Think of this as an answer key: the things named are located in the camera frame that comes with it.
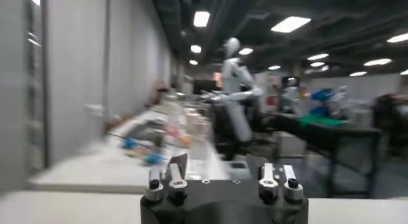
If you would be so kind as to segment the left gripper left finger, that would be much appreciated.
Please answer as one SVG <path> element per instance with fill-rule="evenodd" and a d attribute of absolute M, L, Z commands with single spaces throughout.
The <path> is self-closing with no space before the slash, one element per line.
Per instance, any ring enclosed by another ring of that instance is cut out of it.
<path fill-rule="evenodd" d="M 170 158 L 163 174 L 161 167 L 154 166 L 149 171 L 149 180 L 145 189 L 144 197 L 149 202 L 160 202 L 167 192 L 172 202 L 183 202 L 187 197 L 186 188 L 188 182 L 185 180 L 187 165 L 187 154 L 181 154 Z"/>

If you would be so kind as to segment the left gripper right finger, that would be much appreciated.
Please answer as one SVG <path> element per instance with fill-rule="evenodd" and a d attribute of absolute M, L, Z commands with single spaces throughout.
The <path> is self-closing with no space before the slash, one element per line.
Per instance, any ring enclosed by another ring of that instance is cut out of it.
<path fill-rule="evenodd" d="M 262 199 L 276 200 L 279 192 L 283 192 L 283 198 L 289 202 L 301 202 L 303 200 L 303 186 L 297 180 L 295 171 L 291 165 L 283 165 L 278 169 L 282 177 L 275 175 L 273 163 L 265 163 L 260 168 L 258 191 Z"/>

